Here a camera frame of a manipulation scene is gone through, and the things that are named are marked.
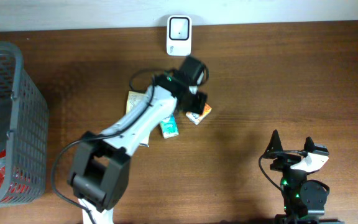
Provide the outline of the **orange small carton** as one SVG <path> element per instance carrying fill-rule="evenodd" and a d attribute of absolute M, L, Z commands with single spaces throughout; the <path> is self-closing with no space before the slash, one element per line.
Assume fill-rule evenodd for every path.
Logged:
<path fill-rule="evenodd" d="M 210 107 L 210 105 L 208 105 L 208 104 L 205 104 L 202 114 L 186 112 L 186 117 L 195 125 L 199 125 L 200 122 L 202 122 L 202 120 L 204 120 L 205 117 L 207 117 L 207 115 L 210 114 L 211 110 L 212 110 L 212 107 Z"/>

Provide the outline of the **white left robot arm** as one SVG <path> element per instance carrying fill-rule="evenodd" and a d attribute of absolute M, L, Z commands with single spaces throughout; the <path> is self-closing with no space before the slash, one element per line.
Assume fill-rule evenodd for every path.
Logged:
<path fill-rule="evenodd" d="M 181 68 L 152 80 L 140 103 L 100 134 L 86 132 L 76 146 L 68 175 L 84 223 L 112 223 L 113 209 L 129 183 L 131 157 L 141 140 L 175 110 L 201 114 L 206 94 L 197 91 L 209 78 L 201 68 Z"/>

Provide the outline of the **cream white snack bag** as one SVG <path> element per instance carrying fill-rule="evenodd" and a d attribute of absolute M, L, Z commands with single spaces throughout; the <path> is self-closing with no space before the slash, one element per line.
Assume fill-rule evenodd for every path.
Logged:
<path fill-rule="evenodd" d="M 130 110 L 132 110 L 135 106 L 137 106 L 144 98 L 145 94 L 144 93 L 138 93 L 135 91 L 129 91 L 128 92 L 128 97 L 127 97 L 127 102 L 126 102 L 126 113 L 129 113 Z M 145 147 L 149 147 L 149 137 L 150 135 L 148 134 L 140 143 L 140 146 L 145 146 Z"/>

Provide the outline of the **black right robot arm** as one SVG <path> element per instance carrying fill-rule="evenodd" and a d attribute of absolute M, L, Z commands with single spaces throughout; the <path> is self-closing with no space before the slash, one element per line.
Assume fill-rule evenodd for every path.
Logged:
<path fill-rule="evenodd" d="M 270 170 L 282 173 L 276 184 L 264 171 L 262 159 L 271 159 Z M 309 180 L 308 176 L 319 171 L 329 159 L 326 146 L 316 144 L 311 137 L 305 140 L 302 150 L 284 150 L 277 130 L 274 130 L 258 165 L 265 178 L 276 187 L 284 202 L 284 214 L 273 219 L 274 224 L 330 224 L 341 223 L 338 219 L 322 219 L 324 206 L 330 194 L 328 185 Z"/>

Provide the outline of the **green Kleenex tissue pack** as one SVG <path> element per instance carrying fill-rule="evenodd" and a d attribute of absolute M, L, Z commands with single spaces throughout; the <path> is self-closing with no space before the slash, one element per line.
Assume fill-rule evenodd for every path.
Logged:
<path fill-rule="evenodd" d="M 162 130 L 162 136 L 165 139 L 175 137 L 179 135 L 177 123 L 173 114 L 164 118 L 160 122 L 160 128 Z"/>

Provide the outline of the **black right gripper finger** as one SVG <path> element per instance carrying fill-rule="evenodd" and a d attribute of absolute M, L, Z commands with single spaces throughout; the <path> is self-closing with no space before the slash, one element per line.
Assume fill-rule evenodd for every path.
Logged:
<path fill-rule="evenodd" d="M 316 150 L 316 146 L 311 137 L 307 137 L 304 144 L 304 151 L 313 152 Z"/>
<path fill-rule="evenodd" d="M 279 136 L 278 130 L 275 129 L 272 133 L 270 142 L 265 150 L 265 153 L 282 152 L 282 151 L 283 151 L 283 147 L 282 147 L 282 143 L 280 140 L 280 136 Z"/>

